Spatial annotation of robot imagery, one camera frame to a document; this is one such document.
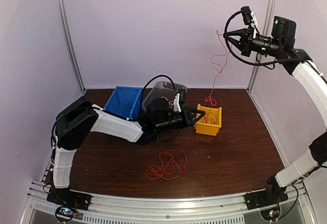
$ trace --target blue bin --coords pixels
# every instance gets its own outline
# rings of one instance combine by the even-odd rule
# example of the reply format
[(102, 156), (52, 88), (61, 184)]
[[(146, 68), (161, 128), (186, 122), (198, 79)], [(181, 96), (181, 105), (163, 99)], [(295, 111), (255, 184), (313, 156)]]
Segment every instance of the blue bin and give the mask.
[(137, 119), (141, 106), (142, 88), (117, 86), (112, 92), (105, 110), (120, 117)]

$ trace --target coiled red rope on table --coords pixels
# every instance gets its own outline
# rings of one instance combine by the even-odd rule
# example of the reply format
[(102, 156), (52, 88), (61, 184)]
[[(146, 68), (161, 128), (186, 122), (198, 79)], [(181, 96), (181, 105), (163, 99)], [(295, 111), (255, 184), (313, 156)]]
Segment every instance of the coiled red rope on table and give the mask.
[[(172, 154), (173, 152), (181, 152), (184, 154), (184, 157), (185, 157), (185, 163), (184, 163), (184, 168), (181, 169), (181, 167), (178, 165), (178, 163), (175, 161), (175, 157), (174, 155)], [(170, 159), (167, 163), (167, 165), (164, 167), (164, 161), (162, 160), (161, 156), (163, 154), (166, 154), (168, 156), (170, 156)], [(188, 159), (187, 159), (187, 155), (186, 155), (186, 152), (183, 151), (183, 150), (168, 150), (168, 151), (162, 151), (160, 154), (159, 154), (159, 159), (161, 161), (161, 166), (156, 166), (156, 165), (151, 165), (149, 166), (149, 168), (146, 170), (145, 172), (145, 175), (148, 179), (151, 179), (151, 180), (158, 180), (158, 179), (163, 179), (163, 180), (166, 180), (166, 181), (172, 181), (172, 180), (175, 180), (177, 178), (179, 178), (182, 174), (185, 173), (186, 171), (186, 167), (188, 165)], [(178, 175), (174, 176), (174, 177), (171, 177), (171, 178), (167, 178), (166, 175), (170, 175), (170, 176), (173, 176), (176, 174), (177, 170), (175, 169), (175, 167), (177, 167), (177, 170), (179, 171)]]

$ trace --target white wall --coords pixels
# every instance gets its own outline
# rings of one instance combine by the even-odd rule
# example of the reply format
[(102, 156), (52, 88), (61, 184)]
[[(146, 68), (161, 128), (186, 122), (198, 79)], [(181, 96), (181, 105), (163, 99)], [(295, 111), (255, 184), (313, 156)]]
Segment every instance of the white wall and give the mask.
[[(323, 73), (327, 73), (326, 5), (327, 0), (277, 0), (275, 13), (297, 22), (295, 47), (306, 50)], [(274, 71), (260, 68), (254, 93), (290, 163), (325, 132), (310, 97), (282, 66)], [(319, 223), (327, 223), (327, 170), (320, 169), (305, 182)]]
[[(216, 30), (223, 32), (227, 19), (244, 5), (258, 12), (263, 24), (267, 0), (65, 0), (65, 4), (86, 87), (143, 86), (158, 74), (188, 87), (211, 87), (216, 71), (209, 60), (224, 52)], [(230, 29), (243, 27), (240, 18)], [(251, 72), (252, 67), (230, 57), (216, 85), (246, 87)]]
[(56, 0), (1, 0), (0, 18), (0, 223), (16, 223), (49, 162), (55, 116), (79, 90)]

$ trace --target vertical metal post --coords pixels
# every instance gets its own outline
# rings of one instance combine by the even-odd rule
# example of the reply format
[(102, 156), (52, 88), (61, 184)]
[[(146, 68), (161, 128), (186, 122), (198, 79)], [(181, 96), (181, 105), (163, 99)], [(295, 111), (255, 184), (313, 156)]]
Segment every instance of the vertical metal post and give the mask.
[[(270, 24), (273, 21), (276, 1), (277, 0), (268, 0), (267, 11), (266, 11), (266, 16), (265, 16), (265, 22), (264, 22), (264, 28), (263, 28), (263, 32), (262, 32), (262, 34), (265, 35), (265, 36), (268, 35)], [(248, 88), (247, 88), (247, 90), (249, 92), (251, 92), (252, 89), (253, 89), (255, 79), (256, 79), (256, 76), (258, 74), (258, 69), (259, 69), (259, 66), (255, 66), (253, 68), (251, 79), (250, 79), (250, 82), (249, 82), (249, 85), (248, 85)]]
[(60, 14), (61, 24), (62, 24), (62, 28), (63, 28), (64, 38), (65, 38), (69, 58), (71, 59), (73, 71), (74, 71), (75, 78), (76, 78), (78, 87), (80, 89), (80, 92), (84, 93), (85, 87), (84, 87), (81, 73), (80, 73), (80, 70), (78, 68), (77, 61), (76, 61), (76, 56), (75, 56), (74, 47), (73, 47), (73, 43), (72, 43), (71, 33), (70, 33), (69, 27), (68, 27), (68, 21), (67, 21), (64, 0), (57, 0), (57, 1), (58, 1), (59, 14)]

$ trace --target dark wood surface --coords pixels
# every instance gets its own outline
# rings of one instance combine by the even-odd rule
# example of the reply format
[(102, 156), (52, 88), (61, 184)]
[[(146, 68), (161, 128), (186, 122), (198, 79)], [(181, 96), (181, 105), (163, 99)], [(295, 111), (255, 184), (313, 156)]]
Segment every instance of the dark wood surface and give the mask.
[[(103, 107), (111, 92), (88, 90), (86, 95)], [(185, 106), (204, 104), (209, 92), (189, 89)], [(190, 127), (173, 141), (139, 146), (90, 133), (75, 155), (71, 188), (127, 197), (212, 196), (264, 188), (267, 178), (283, 164), (249, 95), (241, 89), (217, 89), (213, 97), (223, 107), (222, 128), (216, 137), (196, 134)], [(187, 153), (185, 174), (174, 181), (147, 179), (146, 169), (159, 165), (159, 153), (171, 149)]]

